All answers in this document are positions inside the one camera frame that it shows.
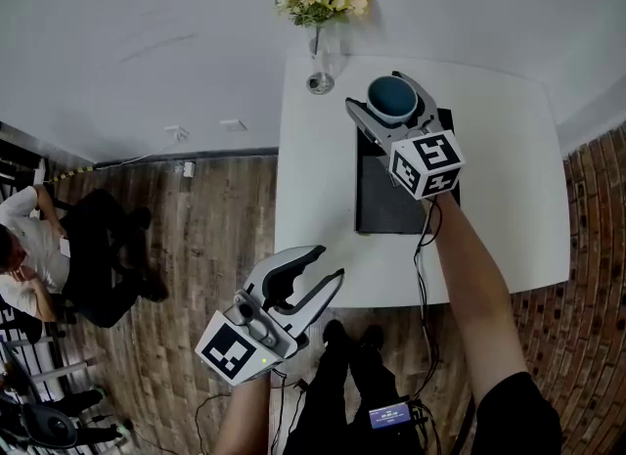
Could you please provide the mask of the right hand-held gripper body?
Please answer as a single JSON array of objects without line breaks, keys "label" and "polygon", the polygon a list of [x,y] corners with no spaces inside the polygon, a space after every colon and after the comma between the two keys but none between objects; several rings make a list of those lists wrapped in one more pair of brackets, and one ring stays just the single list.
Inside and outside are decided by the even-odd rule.
[{"label": "right hand-held gripper body", "polygon": [[413,199],[452,192],[459,183],[464,156],[451,129],[419,130],[391,143],[387,173]]}]

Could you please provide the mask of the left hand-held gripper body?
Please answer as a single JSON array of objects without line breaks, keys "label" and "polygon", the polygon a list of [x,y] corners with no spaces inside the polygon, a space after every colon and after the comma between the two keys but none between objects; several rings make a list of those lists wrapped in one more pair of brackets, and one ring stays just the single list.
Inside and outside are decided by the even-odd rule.
[{"label": "left hand-held gripper body", "polygon": [[309,338],[291,336],[247,292],[211,317],[196,354],[229,385],[256,379],[308,346]]}]

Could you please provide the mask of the white table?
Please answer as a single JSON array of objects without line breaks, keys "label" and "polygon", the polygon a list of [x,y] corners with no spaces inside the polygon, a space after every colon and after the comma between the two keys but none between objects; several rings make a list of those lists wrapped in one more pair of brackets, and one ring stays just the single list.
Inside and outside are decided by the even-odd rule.
[{"label": "white table", "polygon": [[322,245],[324,253],[294,281],[303,296],[343,269],[334,308],[417,305],[448,295],[435,246],[412,235],[362,236],[354,229],[356,125],[346,98],[363,99],[377,77],[401,71],[451,112],[466,163],[463,212],[509,289],[534,290],[569,277],[570,227],[556,127],[542,86],[483,68],[407,58],[353,56],[326,95],[309,93],[305,57],[287,60],[275,248]]}]

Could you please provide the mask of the person's left forearm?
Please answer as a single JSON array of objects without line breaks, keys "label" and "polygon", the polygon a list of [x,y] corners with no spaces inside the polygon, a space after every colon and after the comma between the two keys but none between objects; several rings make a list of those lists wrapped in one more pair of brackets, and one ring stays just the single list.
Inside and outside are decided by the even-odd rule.
[{"label": "person's left forearm", "polygon": [[233,388],[213,455],[267,455],[270,391],[269,374]]}]

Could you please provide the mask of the clear glass vase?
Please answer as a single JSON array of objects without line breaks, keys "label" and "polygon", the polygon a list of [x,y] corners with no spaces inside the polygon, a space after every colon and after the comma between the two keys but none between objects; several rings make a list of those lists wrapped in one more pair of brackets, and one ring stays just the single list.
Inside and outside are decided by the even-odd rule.
[{"label": "clear glass vase", "polygon": [[310,28],[308,51],[312,73],[306,86],[314,95],[330,93],[335,86],[335,75],[340,52],[339,38],[334,23],[325,23]]}]

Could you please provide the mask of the small black screen device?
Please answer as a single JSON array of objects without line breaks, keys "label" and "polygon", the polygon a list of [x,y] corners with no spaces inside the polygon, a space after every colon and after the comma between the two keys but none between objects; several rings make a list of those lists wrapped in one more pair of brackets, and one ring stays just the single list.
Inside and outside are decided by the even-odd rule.
[{"label": "small black screen device", "polygon": [[369,420],[373,430],[390,429],[411,424],[413,414],[410,404],[402,401],[370,410]]}]

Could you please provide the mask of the black tray box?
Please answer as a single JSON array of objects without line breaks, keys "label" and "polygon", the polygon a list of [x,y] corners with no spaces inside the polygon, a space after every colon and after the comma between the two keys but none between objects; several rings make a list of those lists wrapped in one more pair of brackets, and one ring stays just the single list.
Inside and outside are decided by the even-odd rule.
[{"label": "black tray box", "polygon": [[[433,123],[407,122],[406,137],[415,136],[419,130],[454,131],[451,112],[439,109],[438,115],[439,120]],[[372,143],[358,128],[355,230],[361,234],[417,235],[425,228],[425,213],[415,211],[417,201],[387,173],[390,146]],[[459,183],[451,193],[459,197]]]}]

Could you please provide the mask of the person's black shoe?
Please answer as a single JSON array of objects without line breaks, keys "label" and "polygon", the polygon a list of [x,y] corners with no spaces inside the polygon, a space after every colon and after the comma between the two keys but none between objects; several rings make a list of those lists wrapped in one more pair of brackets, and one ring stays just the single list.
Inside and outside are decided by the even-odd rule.
[{"label": "person's black shoe", "polygon": [[383,329],[380,325],[369,326],[360,339],[360,345],[380,352],[384,343]]},{"label": "person's black shoe", "polygon": [[323,343],[325,350],[337,350],[346,348],[350,339],[345,332],[342,323],[336,319],[328,322],[323,331]]}]

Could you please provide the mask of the white cup with teal inside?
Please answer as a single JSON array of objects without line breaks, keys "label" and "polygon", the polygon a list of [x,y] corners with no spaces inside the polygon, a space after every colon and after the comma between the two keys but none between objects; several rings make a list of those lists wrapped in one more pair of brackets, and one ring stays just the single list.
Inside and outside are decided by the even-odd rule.
[{"label": "white cup with teal inside", "polygon": [[415,113],[419,98],[403,78],[387,75],[376,78],[367,89],[366,105],[384,124],[406,124]]}]

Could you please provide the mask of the person's black clothing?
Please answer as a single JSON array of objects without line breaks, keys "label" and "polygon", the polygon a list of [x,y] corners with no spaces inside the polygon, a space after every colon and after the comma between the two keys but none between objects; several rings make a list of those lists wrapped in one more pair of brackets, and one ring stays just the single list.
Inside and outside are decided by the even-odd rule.
[{"label": "person's black clothing", "polygon": [[[283,455],[425,455],[417,430],[372,428],[369,411],[400,399],[370,346],[330,343]],[[477,408],[471,455],[560,455],[559,415],[527,373],[492,387]]]}]

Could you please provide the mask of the person's right forearm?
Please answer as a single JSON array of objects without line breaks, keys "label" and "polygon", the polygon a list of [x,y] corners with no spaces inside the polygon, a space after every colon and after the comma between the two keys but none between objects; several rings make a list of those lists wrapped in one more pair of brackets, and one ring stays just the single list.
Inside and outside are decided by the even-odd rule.
[{"label": "person's right forearm", "polygon": [[505,279],[449,193],[437,197],[435,239],[452,313],[460,330],[474,400],[527,370]]}]

